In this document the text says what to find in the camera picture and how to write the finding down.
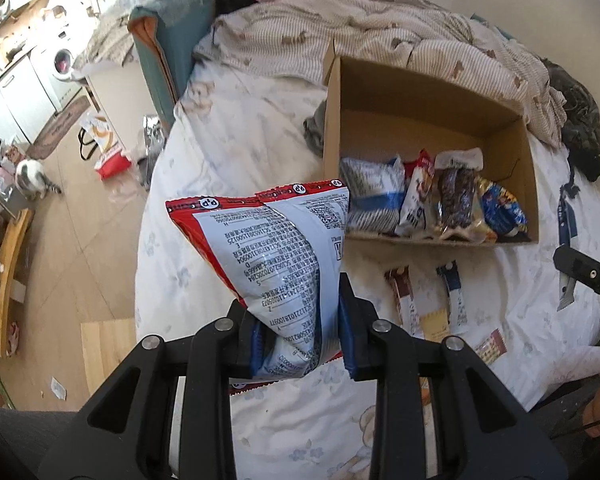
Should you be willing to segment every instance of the striped blanket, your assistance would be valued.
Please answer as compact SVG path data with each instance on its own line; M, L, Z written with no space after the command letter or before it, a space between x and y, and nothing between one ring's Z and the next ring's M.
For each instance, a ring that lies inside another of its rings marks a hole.
M516 40L427 0L279 0L219 16L194 53L261 76L322 81L336 54L439 77L499 101L529 131L560 146L563 95L539 57Z

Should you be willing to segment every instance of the cable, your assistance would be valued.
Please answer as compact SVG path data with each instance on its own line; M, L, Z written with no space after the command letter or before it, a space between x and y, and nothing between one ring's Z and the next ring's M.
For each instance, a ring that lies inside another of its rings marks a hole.
M575 430L564 431L563 433L558 433L558 434L552 435L552 436L549 437L549 439L555 440L556 438L560 438L562 436L567 436L567 435L570 435L570 434L579 433L581 431L589 430L590 428L595 428L596 426L599 426L599 425L600 425L600 420L597 420L595 422L591 422L590 424L585 424L584 426L576 428Z

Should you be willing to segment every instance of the teal cushion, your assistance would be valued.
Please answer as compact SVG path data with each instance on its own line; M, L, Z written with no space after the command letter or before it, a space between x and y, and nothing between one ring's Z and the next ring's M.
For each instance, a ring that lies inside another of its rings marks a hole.
M186 90L193 70L193 48L209 32L215 13L216 0L154 0L131 12L129 29L138 48L142 72L168 130L173 126L175 101ZM137 20L155 20L153 48L138 38L134 31Z

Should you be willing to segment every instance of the white bedsheet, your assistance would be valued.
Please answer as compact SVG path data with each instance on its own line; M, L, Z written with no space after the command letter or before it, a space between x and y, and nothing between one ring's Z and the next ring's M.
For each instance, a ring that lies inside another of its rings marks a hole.
M164 202L200 194L245 196L319 178L320 159L306 148L302 121L324 97L323 88L299 79L247 75L211 62L196 67L176 106L142 219L138 339L191 335L223 316L233 299L172 224ZM500 329L509 351L493 371L526 408L583 368L600 371L600 349L588 347L600 335L600 297L577 285L575 302L556 312L552 255L558 192L568 177L566 150L552 150L533 136L529 143L538 180L539 244L476 250L348 241L343 269L358 296L371 300L380 317L395 320L384 271L409 265L417 307L426 313L446 302L436 266L456 259L471 325L465 339L476 346ZM600 194L579 175L576 183L581 192L571 203L580 250L600 260ZM178 441L181 401L172 444ZM301 380L232 397L238 478L366 478L374 403L375 384L353 383L341 360ZM171 463L177 464L176 446Z

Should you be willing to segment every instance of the cat tail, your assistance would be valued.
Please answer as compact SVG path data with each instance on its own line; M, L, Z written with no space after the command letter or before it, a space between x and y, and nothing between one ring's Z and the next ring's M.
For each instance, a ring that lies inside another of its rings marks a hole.
M62 195L62 189L58 184L53 183L48 176L43 175L43 180L45 181L46 188L53 191L54 193L58 193L58 195Z

